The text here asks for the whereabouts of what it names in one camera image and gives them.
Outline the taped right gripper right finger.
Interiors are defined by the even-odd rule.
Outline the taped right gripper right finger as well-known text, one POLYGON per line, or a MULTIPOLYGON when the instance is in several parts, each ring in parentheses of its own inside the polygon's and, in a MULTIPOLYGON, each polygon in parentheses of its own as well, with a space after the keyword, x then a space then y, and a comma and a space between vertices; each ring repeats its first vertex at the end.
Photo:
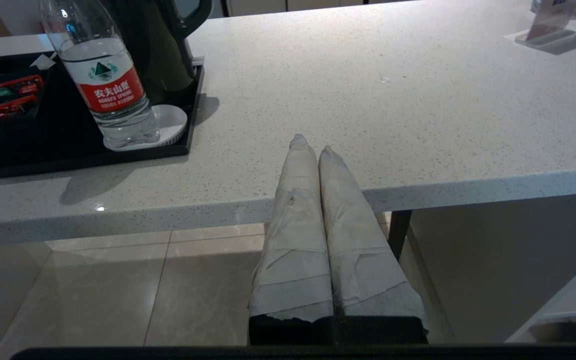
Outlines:
POLYGON ((318 171, 336 312, 426 321, 422 298, 395 258, 345 160, 326 146, 318 171))

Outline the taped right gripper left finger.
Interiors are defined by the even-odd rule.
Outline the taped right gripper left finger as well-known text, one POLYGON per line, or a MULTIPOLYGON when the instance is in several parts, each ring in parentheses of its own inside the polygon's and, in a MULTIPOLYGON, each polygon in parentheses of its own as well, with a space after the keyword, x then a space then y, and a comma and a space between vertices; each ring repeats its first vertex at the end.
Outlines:
POLYGON ((329 249, 316 154, 306 137, 290 142, 254 270, 250 317, 317 321, 334 314, 329 249))

